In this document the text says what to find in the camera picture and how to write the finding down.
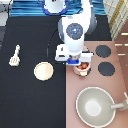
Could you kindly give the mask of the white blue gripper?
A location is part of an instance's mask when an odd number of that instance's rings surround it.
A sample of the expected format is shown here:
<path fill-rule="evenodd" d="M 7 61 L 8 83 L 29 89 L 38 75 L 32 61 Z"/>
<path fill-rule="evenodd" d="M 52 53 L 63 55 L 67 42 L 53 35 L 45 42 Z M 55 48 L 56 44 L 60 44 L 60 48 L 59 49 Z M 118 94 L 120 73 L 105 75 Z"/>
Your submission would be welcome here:
<path fill-rule="evenodd" d="M 91 62 L 93 52 L 82 49 L 80 52 L 70 52 L 65 44 L 57 46 L 55 60 L 66 65 L 80 65 L 82 62 Z"/>

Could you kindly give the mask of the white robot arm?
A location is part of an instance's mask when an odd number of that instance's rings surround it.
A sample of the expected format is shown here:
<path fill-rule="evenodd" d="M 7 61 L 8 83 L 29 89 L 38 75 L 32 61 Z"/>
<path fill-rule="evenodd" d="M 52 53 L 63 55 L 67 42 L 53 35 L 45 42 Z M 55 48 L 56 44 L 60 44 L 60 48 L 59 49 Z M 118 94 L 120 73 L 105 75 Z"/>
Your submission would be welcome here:
<path fill-rule="evenodd" d="M 55 60 L 67 65 L 77 66 L 90 62 L 92 52 L 84 51 L 84 38 L 96 28 L 97 21 L 91 0 L 81 0 L 83 11 L 62 17 L 58 22 L 59 37 L 63 44 L 56 49 Z"/>

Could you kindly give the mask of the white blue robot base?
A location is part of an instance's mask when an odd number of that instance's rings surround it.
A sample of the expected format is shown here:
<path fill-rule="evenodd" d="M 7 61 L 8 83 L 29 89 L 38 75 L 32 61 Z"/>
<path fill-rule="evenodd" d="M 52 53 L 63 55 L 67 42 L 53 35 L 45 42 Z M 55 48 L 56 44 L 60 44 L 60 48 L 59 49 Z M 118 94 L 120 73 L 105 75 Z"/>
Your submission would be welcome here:
<path fill-rule="evenodd" d="M 43 10 L 47 15 L 62 15 L 66 12 L 66 0 L 44 0 Z"/>

